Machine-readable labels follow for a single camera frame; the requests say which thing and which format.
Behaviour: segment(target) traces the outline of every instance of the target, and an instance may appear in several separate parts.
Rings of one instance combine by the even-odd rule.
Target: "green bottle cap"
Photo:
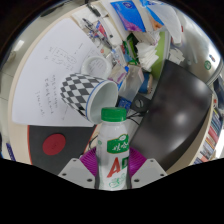
[[[122,122],[126,120],[126,109],[120,107],[105,107],[101,111],[101,119],[107,122]]]

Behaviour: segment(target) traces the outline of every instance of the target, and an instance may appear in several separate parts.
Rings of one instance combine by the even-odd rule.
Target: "red circle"
[[[48,156],[53,156],[61,152],[65,147],[65,137],[61,134],[53,134],[46,138],[43,143],[43,151]]]

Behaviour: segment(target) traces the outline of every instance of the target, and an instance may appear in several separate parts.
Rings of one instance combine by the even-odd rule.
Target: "checkered mug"
[[[101,123],[101,109],[118,99],[115,82],[79,73],[67,76],[60,91],[62,100],[93,124]]]

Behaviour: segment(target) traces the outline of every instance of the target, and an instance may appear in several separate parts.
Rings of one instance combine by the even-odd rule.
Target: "bottle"
[[[99,189],[126,189],[129,138],[125,127],[126,110],[107,107],[101,112],[103,121],[96,146],[99,164]]]

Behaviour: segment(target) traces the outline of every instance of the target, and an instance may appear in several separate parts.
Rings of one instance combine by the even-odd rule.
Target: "white desk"
[[[86,6],[81,6],[79,8],[76,8],[74,10],[71,10],[70,12],[64,14],[57,20],[55,20],[52,24],[50,24],[31,44],[31,46],[26,51],[23,59],[21,60],[18,69],[15,73],[14,80],[12,83],[10,96],[9,96],[9,102],[8,102],[8,126],[9,126],[9,136],[10,136],[10,142],[12,145],[12,149],[14,152],[14,156],[18,162],[31,164],[30,160],[30,154],[29,154],[29,126],[27,125],[19,125],[12,122],[12,102],[15,94],[16,85],[18,83],[18,80],[20,78],[21,71],[23,69],[24,64],[26,63],[26,60],[28,59],[29,55],[31,54],[34,47],[37,45],[37,43],[41,40],[41,38],[44,37],[44,35],[50,30],[56,23],[61,21],[64,18],[72,18],[71,15],[76,12],[77,10],[80,10]],[[176,172],[180,169],[183,169],[189,165],[192,165],[196,154],[198,150],[200,149],[201,145],[203,144],[206,134],[208,132],[208,128],[211,123],[211,117],[212,117],[212,108],[213,108],[213,100],[211,104],[211,108],[207,114],[207,117],[205,119],[205,122],[194,140],[194,142],[191,144],[189,149],[185,152],[185,154],[167,171],[168,174],[171,174],[173,172]],[[128,129],[132,132],[132,135],[134,134],[135,130],[137,129],[136,126],[133,126],[134,124],[129,123]]]

